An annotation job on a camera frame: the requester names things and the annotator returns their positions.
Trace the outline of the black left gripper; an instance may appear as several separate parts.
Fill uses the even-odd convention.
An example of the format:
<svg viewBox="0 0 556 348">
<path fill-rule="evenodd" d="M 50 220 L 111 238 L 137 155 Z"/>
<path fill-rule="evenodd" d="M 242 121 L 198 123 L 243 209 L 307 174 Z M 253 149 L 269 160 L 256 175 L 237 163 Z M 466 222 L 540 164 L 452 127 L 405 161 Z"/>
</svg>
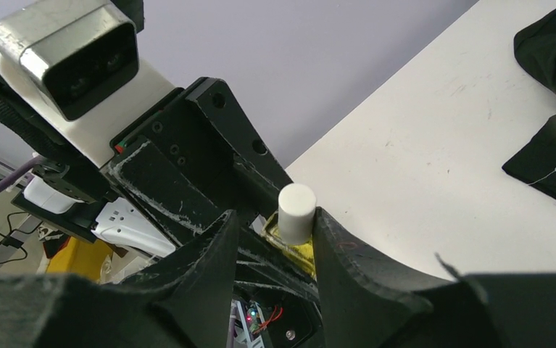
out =
<svg viewBox="0 0 556 348">
<path fill-rule="evenodd" d="M 103 174 L 176 246 L 151 272 L 170 283 L 150 304 L 163 323 L 193 347 L 224 347 L 241 299 L 269 310 L 271 347 L 321 345 L 316 282 L 252 227 L 291 179 L 224 80 L 174 89 L 111 144 Z"/>
</svg>

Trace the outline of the yellow nail polish bottle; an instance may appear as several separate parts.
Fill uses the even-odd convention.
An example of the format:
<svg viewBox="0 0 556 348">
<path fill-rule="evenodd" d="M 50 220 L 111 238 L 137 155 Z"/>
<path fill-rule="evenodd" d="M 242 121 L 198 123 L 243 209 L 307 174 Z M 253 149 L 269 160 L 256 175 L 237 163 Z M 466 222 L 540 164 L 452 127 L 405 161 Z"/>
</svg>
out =
<svg viewBox="0 0 556 348">
<path fill-rule="evenodd" d="M 306 243 L 300 245 L 287 244 L 281 238 L 277 211 L 275 211 L 264 224 L 260 235 L 275 248 L 279 249 L 283 255 L 293 261 L 306 274 L 311 276 L 314 280 L 317 279 L 312 240 L 310 239 Z"/>
</svg>

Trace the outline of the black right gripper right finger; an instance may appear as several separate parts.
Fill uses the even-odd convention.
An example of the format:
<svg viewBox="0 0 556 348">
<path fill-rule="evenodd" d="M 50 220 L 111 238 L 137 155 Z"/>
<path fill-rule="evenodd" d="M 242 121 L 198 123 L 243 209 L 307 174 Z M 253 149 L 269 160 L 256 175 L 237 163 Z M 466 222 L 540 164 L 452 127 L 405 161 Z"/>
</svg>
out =
<svg viewBox="0 0 556 348">
<path fill-rule="evenodd" d="M 312 244 L 327 347 L 556 347 L 556 273 L 450 280 L 390 258 L 323 208 Z"/>
</svg>

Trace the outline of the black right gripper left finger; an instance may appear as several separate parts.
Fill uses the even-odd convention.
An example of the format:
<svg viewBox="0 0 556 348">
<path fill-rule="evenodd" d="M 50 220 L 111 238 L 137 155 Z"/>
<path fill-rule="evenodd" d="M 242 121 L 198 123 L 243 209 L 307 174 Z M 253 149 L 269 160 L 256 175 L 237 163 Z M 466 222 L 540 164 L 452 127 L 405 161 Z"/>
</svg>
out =
<svg viewBox="0 0 556 348">
<path fill-rule="evenodd" d="M 0 347 L 226 347 L 238 232 L 228 210 L 119 283 L 73 273 L 0 275 Z"/>
</svg>

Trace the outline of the white nail polish cap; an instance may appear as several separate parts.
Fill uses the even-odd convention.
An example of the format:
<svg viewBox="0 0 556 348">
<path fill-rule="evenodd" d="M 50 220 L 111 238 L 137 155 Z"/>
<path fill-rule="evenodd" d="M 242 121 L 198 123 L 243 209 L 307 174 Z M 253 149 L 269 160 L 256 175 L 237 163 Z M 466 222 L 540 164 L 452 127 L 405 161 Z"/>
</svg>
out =
<svg viewBox="0 0 556 348">
<path fill-rule="evenodd" d="M 291 183 L 278 195 L 278 229 L 282 240 L 289 245 L 301 245 L 312 235 L 317 197 L 313 190 L 301 183 Z"/>
</svg>

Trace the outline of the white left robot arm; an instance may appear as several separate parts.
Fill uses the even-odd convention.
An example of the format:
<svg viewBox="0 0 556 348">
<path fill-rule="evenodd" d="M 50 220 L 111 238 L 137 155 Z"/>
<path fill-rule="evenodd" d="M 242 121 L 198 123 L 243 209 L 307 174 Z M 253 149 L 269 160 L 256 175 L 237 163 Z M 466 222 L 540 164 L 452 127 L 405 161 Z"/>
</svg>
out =
<svg viewBox="0 0 556 348">
<path fill-rule="evenodd" d="M 175 330 L 195 347 L 220 347 L 225 306 L 214 288 L 234 274 L 234 293 L 276 309 L 273 347 L 323 347 L 319 296 L 313 279 L 251 229 L 269 217 L 278 191 L 291 179 L 260 137 L 228 84 L 200 78 L 174 88 L 111 141 L 103 171 L 38 119 L 0 76 L 0 119 L 48 154 L 38 175 L 75 199 L 71 212 L 53 213 L 18 196 L 14 204 L 66 234 L 93 243 L 99 210 L 131 199 L 138 213 L 177 246 L 177 256 L 209 245 L 197 237 L 213 223 L 240 223 L 238 259 L 209 270 L 162 257 L 122 289 L 102 289 L 76 275 L 0 278 L 0 347 L 174 347 Z"/>
</svg>

